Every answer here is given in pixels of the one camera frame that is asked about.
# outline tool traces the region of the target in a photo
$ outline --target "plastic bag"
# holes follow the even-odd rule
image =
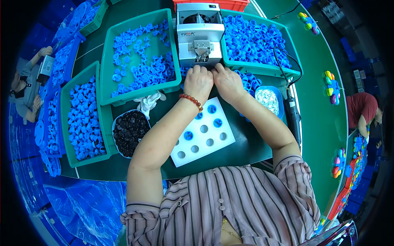
[[[118,244],[124,230],[126,183],[80,180],[69,187],[45,185],[53,209],[67,230],[96,246]]]

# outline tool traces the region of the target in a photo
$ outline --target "gray shirt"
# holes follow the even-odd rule
[[[18,114],[23,118],[26,116],[27,111],[33,108],[34,98],[40,89],[40,83],[36,82],[32,76],[32,69],[32,63],[29,61],[20,72],[21,76],[27,76],[26,82],[32,85],[31,87],[26,87],[24,97],[15,98],[14,94],[11,94],[8,99],[10,103],[15,104]]]

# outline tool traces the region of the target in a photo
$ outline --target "hand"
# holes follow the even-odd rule
[[[41,97],[40,95],[35,96],[34,102],[33,102],[33,111],[36,111],[40,108],[41,106]]]
[[[248,94],[243,88],[241,77],[228,67],[224,68],[222,64],[218,63],[212,70],[212,74],[219,95],[232,106]]]
[[[194,97],[203,106],[208,100],[213,85],[214,79],[211,71],[195,65],[194,68],[189,69],[186,75],[183,91]]]
[[[51,46],[48,46],[46,48],[43,48],[43,50],[40,52],[41,56],[46,56],[46,55],[51,55],[53,52],[53,49]]]

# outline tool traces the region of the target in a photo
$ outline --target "red shirt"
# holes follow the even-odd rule
[[[366,92],[359,92],[346,97],[348,106],[349,128],[355,128],[359,124],[361,115],[368,122],[375,117],[377,101],[374,96]]]

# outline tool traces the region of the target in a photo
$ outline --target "face mask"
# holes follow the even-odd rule
[[[20,79],[26,81],[27,76],[21,76]],[[15,98],[24,97],[24,91],[25,91],[26,87],[32,87],[32,85],[26,83],[26,86],[25,86],[22,90],[20,90],[20,91],[18,91],[18,92],[15,92],[14,90],[11,90],[11,94],[14,94]]]

